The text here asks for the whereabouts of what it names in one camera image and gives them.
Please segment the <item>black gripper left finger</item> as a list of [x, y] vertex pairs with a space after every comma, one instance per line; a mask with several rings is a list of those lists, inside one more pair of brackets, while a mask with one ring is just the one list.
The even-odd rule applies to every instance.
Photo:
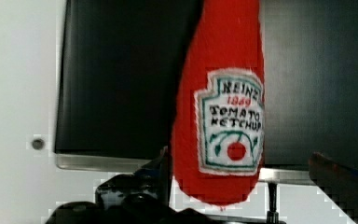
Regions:
[[157, 158], [131, 175], [116, 175], [95, 190], [95, 201], [65, 203], [46, 224], [218, 224], [193, 209], [169, 207], [171, 155]]

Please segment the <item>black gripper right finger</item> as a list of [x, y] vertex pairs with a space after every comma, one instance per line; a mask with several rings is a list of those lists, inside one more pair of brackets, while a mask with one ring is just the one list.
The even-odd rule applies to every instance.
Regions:
[[358, 224], [358, 169], [339, 164], [323, 154], [309, 158], [309, 176], [348, 217]]

